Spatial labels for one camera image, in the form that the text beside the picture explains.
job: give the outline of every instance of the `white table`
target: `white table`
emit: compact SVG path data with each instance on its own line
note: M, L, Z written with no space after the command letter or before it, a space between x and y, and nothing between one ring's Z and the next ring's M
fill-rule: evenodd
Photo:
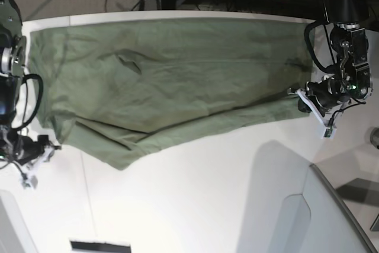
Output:
M306 22L230 12L118 12L33 21L24 24L24 34L49 27L178 17ZM374 64L379 56L374 52L378 50L379 35L368 33L368 36L370 62ZM315 51L325 66L331 63L322 29L316 31ZM379 85L379 72L374 74L373 81ZM379 150L365 141L365 134L370 127L379 126L378 108L379 94L374 93L366 106L347 111L338 121L339 129L332 141L319 138L318 122L311 115L246 127L172 147L140 159L123 172L65 147L38 173L40 185L36 192L23 191L13 169L0 173L0 185L16 196L40 253L69 252L69 238L130 243L133 253L242 253L241 236L251 233L251 240L264 248L273 231L269 223L261 225L259 232L244 225L250 215L249 201L257 193L264 197L273 187L262 184L258 192L252 187L260 170L257 161L275 167L283 164L278 161L283 152L295 152L307 161L321 162L321 169L333 185L358 178L363 169L371 177L379 170ZM36 122L33 129L40 131ZM262 147L267 147L267 143L279 145L280 151L265 157ZM350 161L347 166L345 153L359 154L359 158L363 155L364 159L353 155L353 159L347 160ZM270 207L262 216L273 220L279 206ZM379 235L372 234L371 238L379 247Z

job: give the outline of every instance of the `olive green fabric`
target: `olive green fabric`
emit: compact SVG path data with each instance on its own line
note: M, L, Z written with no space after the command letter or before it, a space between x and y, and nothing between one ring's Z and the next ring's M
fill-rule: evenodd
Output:
M124 169L204 136L303 116L285 90L310 79L305 25L192 18L32 34L38 119L61 143Z

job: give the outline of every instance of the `green cloth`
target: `green cloth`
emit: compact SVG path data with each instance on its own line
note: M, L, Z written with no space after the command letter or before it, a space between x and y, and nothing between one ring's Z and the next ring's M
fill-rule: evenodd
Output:
M132 21L32 33L38 119L60 143L124 169L150 153L304 116L305 24L224 18Z

